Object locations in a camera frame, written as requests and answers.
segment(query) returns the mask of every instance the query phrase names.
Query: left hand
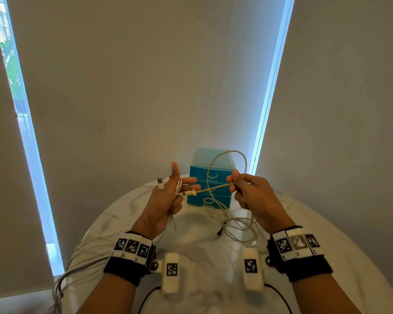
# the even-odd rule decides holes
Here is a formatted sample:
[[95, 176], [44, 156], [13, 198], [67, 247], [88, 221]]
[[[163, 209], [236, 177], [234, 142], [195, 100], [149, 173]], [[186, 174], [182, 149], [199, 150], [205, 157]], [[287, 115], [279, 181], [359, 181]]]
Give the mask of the left hand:
[[[172, 162], [172, 175], [166, 186], [162, 190], [159, 189], [158, 185], [154, 187], [147, 206], [132, 226], [132, 231], [138, 232], [151, 240], [161, 234], [168, 223], [168, 215], [174, 215], [182, 209], [183, 197], [181, 195], [175, 197], [176, 184], [180, 178], [179, 166]], [[196, 177], [183, 178], [180, 192], [200, 190], [200, 185], [186, 185], [196, 182]]]

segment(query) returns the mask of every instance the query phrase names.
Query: blue plastic drawer unit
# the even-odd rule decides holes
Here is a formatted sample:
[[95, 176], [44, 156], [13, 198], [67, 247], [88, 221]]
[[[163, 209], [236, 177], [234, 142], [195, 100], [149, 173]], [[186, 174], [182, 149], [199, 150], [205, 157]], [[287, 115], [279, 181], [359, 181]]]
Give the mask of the blue plastic drawer unit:
[[[207, 174], [210, 164], [215, 157], [225, 151], [217, 148], [197, 148], [192, 159], [191, 169], [189, 176], [196, 177], [197, 184], [201, 185], [201, 189], [207, 188]], [[236, 167], [234, 166], [231, 153], [226, 153], [217, 158], [210, 169], [209, 182], [210, 187], [228, 184], [226, 177], [231, 175], [231, 171]], [[221, 187], [212, 191], [216, 200], [223, 203], [227, 208], [230, 208], [231, 193], [229, 187]], [[196, 196], [188, 196], [188, 204], [195, 206], [208, 205], [214, 208], [220, 208], [211, 199], [210, 192], [198, 193]]]

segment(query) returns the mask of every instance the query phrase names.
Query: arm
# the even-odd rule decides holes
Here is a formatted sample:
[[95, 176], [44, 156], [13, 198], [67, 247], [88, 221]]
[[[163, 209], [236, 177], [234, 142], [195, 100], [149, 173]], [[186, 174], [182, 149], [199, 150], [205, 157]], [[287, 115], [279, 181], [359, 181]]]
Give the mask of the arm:
[[[175, 187], [181, 177], [178, 164], [172, 163], [172, 175], [164, 189], [156, 186], [147, 206], [131, 228], [153, 240], [161, 234], [168, 222], [168, 215], [178, 213], [182, 208], [183, 197], [175, 197]], [[180, 192], [200, 190], [194, 177], [182, 179]], [[113, 274], [105, 273], [92, 293], [78, 310], [77, 314], [128, 314], [131, 313], [136, 287], [132, 283]]]
[[[269, 234], [295, 226], [269, 182], [258, 176], [234, 170], [227, 178], [234, 182], [231, 192], [242, 208], [252, 212], [259, 225]], [[302, 314], [360, 314], [330, 274], [320, 274], [293, 283], [294, 294]]]

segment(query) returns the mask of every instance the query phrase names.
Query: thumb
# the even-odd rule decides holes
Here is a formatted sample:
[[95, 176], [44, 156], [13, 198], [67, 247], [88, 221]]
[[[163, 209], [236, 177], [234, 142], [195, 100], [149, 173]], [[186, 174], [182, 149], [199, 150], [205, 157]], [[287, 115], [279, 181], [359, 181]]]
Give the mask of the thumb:
[[251, 185], [246, 182], [243, 178], [245, 177], [245, 174], [240, 174], [238, 170], [234, 169], [231, 172], [231, 176], [233, 177], [233, 182], [236, 184], [238, 188], [241, 190], [246, 190], [248, 187]]
[[176, 184], [178, 183], [178, 180], [181, 178], [181, 171], [179, 169], [179, 166], [176, 162], [172, 162], [172, 175], [170, 176], [168, 182], [166, 183], [166, 187], [169, 190], [175, 191]]

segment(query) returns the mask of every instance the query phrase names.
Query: marble table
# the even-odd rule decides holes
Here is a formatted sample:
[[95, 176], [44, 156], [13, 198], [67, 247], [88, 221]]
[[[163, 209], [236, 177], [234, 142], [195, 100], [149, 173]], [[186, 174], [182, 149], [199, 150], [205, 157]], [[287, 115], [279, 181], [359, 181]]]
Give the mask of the marble table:
[[[109, 206], [96, 219], [85, 238], [107, 236], [131, 227], [155, 185], [156, 181], [132, 190]], [[393, 314], [393, 290], [365, 253], [337, 227], [309, 207], [282, 193], [276, 194], [293, 220], [313, 231], [334, 269], [334, 278], [359, 310], [367, 314]], [[267, 288], [263, 294], [245, 290], [241, 266], [244, 246], [224, 234], [216, 239], [215, 234], [221, 223], [209, 216], [207, 209], [190, 206], [186, 200], [183, 201], [183, 209], [175, 216], [177, 229], [174, 230], [173, 224], [170, 224], [157, 244], [158, 259], [162, 259], [165, 252], [180, 255], [180, 292], [169, 296], [154, 292], [141, 313], [288, 313], [284, 302], [272, 289]], [[209, 209], [211, 214], [221, 218], [220, 211]], [[236, 216], [245, 216], [247, 213], [240, 209], [235, 200], [232, 200], [231, 211]], [[248, 235], [242, 231], [236, 231], [235, 234], [241, 237]], [[265, 250], [268, 237], [266, 232], [259, 230], [259, 250]], [[74, 264], [108, 252], [111, 247], [112, 244], [105, 240], [91, 241], [85, 245], [85, 248], [91, 248], [90, 251], [76, 258]], [[68, 283], [73, 284], [64, 294], [63, 314], [74, 314], [78, 310], [102, 276], [104, 264], [102, 262], [69, 277]], [[264, 281], [283, 294], [294, 313], [300, 312], [285, 275], [268, 268], [264, 272]], [[161, 285], [161, 276], [158, 274], [146, 275], [141, 280], [132, 313], [137, 313], [144, 297], [158, 285]]]

